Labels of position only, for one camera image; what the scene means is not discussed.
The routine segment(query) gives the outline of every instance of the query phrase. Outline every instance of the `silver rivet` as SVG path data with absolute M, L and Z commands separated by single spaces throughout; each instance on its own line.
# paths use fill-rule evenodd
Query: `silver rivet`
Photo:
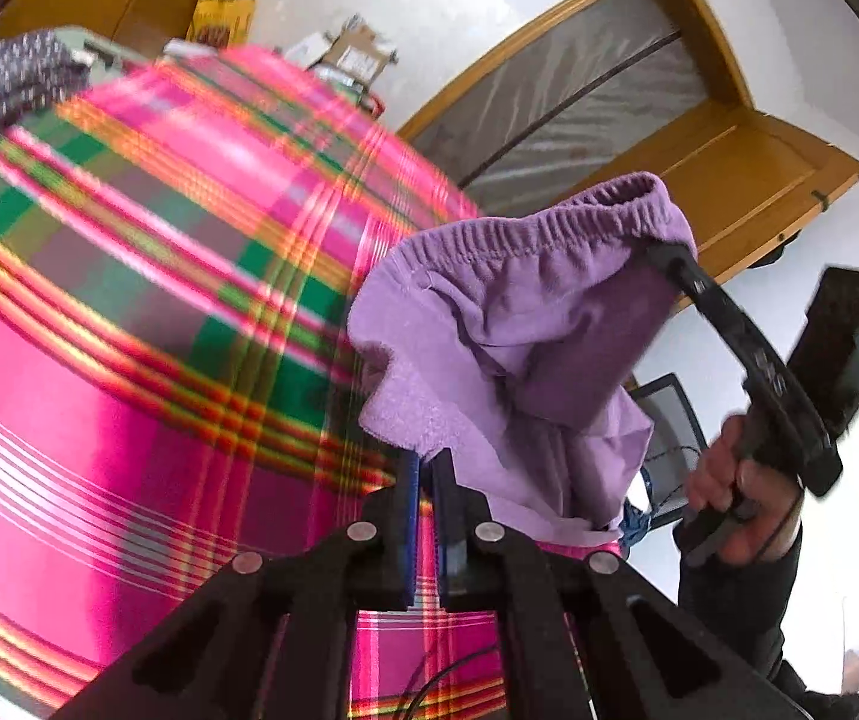
M 501 541 L 506 530 L 498 522 L 480 522 L 476 525 L 476 538 L 479 541 Z
M 354 522 L 346 528 L 346 536 L 349 536 L 353 541 L 370 541 L 375 538 L 378 533 L 378 528 L 372 522 Z
M 232 559 L 232 570 L 237 574 L 255 574 L 262 568 L 262 556 L 258 552 L 240 552 Z
M 597 574 L 615 574 L 619 570 L 619 558 L 612 552 L 593 552 L 589 556 L 589 568 Z

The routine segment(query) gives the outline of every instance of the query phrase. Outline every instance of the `plaid tablecloth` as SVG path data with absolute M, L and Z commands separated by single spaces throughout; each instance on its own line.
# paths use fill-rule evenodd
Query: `plaid tablecloth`
M 0 692 L 40 716 L 241 548 L 300 552 L 390 478 L 348 302 L 402 236 L 476 215 L 315 79 L 246 47 L 162 64 L 0 138 Z M 355 717 L 495 641 L 435 603 L 364 614 Z M 498 655 L 422 717 L 503 704 Z

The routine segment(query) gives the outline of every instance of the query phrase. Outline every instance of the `person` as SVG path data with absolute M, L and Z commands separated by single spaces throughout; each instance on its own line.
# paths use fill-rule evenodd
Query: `person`
M 734 531 L 699 568 L 680 564 L 679 605 L 767 677 L 813 720 L 848 720 L 859 714 L 859 694 L 807 690 L 783 659 L 781 625 L 796 581 L 803 545 L 802 496 L 796 482 L 751 459 L 737 460 L 744 418 L 731 416 L 719 438 L 687 479 L 690 507 L 725 512 L 733 485 L 759 503 L 759 514 Z M 772 543 L 758 555 L 776 529 Z

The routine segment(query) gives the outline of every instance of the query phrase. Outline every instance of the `human hand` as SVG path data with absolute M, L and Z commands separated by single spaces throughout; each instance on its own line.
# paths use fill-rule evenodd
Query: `human hand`
M 747 498 L 759 504 L 759 513 L 733 531 L 716 552 L 729 565 L 748 565 L 770 536 L 780 529 L 759 560 L 778 560 L 786 555 L 799 532 L 803 508 L 799 485 L 779 471 L 753 460 L 738 461 L 735 445 L 743 435 L 745 416 L 726 419 L 719 438 L 699 458 L 699 466 L 687 479 L 690 507 L 696 512 L 711 506 L 725 512 L 733 504 L 733 483 Z M 786 513 L 794 509 L 789 517 Z

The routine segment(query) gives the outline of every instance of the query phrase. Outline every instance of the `door panel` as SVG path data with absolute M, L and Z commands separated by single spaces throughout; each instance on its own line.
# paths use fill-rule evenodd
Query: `door panel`
M 574 188 L 633 170 L 663 178 L 719 281 L 801 229 L 859 180 L 859 162 L 779 119 L 707 100 Z

